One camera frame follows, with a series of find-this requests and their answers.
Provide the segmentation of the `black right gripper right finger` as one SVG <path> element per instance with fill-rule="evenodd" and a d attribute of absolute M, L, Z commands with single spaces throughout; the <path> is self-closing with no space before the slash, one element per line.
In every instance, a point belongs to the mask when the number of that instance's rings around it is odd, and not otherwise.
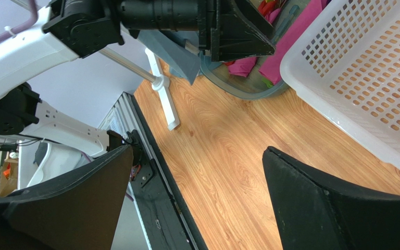
<path fill-rule="evenodd" d="M 400 195 L 342 180 L 272 146 L 262 158 L 284 249 L 400 249 Z"/>

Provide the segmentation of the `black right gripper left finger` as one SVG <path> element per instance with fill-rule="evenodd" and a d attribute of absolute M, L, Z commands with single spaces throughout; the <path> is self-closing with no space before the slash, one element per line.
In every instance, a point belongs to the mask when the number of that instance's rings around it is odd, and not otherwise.
<path fill-rule="evenodd" d="M 133 163 L 112 152 L 0 197 L 0 249 L 110 249 Z"/>

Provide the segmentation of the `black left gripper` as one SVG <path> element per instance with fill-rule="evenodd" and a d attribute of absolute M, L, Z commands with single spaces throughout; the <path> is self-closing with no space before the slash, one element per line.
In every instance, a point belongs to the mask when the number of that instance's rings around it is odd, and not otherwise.
<path fill-rule="evenodd" d="M 274 27 L 250 1 L 197 1 L 198 49 L 229 62 L 275 53 Z"/>

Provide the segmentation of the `magenta paper napkin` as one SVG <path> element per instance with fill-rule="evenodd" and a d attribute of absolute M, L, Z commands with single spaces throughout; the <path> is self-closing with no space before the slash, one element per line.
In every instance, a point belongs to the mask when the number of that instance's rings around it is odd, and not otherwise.
<path fill-rule="evenodd" d="M 280 64 L 292 45 L 304 33 L 309 25 L 327 6 L 328 1 L 312 0 L 288 28 L 282 38 L 279 39 L 276 45 L 276 52 L 272 56 L 268 56 L 262 66 L 259 68 L 259 73 L 269 80 L 272 85 L 276 85 L 281 81 Z"/>

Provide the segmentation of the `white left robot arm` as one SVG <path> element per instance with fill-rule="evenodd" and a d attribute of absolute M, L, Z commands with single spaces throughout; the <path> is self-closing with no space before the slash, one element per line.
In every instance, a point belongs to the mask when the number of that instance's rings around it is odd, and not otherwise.
<path fill-rule="evenodd" d="M 249 1 L 51 1 L 31 21 L 0 35 L 0 135 L 45 139 L 100 157 L 123 137 L 60 113 L 27 81 L 86 58 L 109 44 L 124 44 L 142 30 L 197 31 L 199 47 L 225 62 L 275 52 L 272 24 Z"/>

